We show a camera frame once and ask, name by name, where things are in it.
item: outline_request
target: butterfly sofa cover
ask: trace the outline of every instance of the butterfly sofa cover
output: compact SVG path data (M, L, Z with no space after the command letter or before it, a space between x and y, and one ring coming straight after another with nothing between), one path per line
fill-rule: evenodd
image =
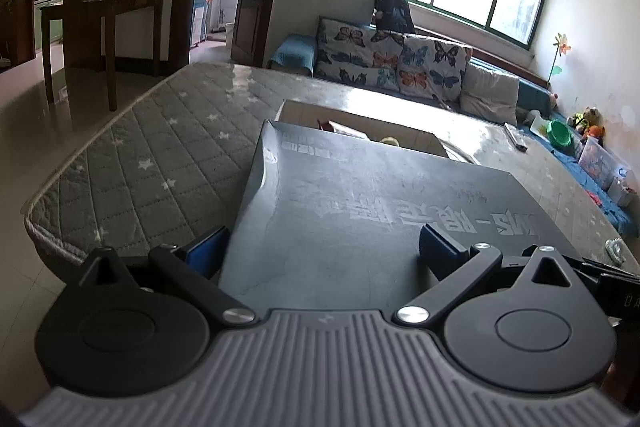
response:
M316 76L353 86L455 102L472 49L321 18Z

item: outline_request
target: sofa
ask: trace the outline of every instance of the sofa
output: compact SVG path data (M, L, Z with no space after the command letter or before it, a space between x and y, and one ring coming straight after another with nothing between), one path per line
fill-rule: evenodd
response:
M268 67L447 106L494 123L552 113L549 92L473 58L459 42L320 17L316 36L290 34Z

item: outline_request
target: window sill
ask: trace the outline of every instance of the window sill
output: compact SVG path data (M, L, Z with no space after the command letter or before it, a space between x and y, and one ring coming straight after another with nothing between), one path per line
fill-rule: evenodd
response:
M416 26L449 36L452 39L469 44L471 47L484 50L497 57L517 64L521 68L529 68L533 53L520 46L500 38L455 17L437 10L409 1L411 16Z

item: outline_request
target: green bowl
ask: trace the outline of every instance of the green bowl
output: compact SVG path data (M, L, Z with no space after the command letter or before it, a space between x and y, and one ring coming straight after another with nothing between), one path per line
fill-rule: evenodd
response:
M573 144L574 133L560 120L552 120L546 128L546 137L556 149L567 150Z

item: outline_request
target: blue blanket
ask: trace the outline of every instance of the blue blanket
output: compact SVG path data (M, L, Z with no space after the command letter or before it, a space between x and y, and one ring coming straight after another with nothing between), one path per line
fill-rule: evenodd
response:
M620 235L627 235L630 237L638 237L638 225L634 222L634 220L619 206L617 206L609 195L600 188L600 186L593 181L589 175L582 170L582 167L578 165L578 160L576 160L573 156L568 156L564 153L561 153L559 150L554 149L551 144L542 139L540 136L533 134L530 129L526 126L520 126L520 129L530 136L537 140L542 146L550 151L556 159L564 166L569 174L571 174L574 179L578 182L580 187L592 192L597 197L600 198L602 202L601 210L602 213L607 216L609 222L613 225L613 227L618 230Z

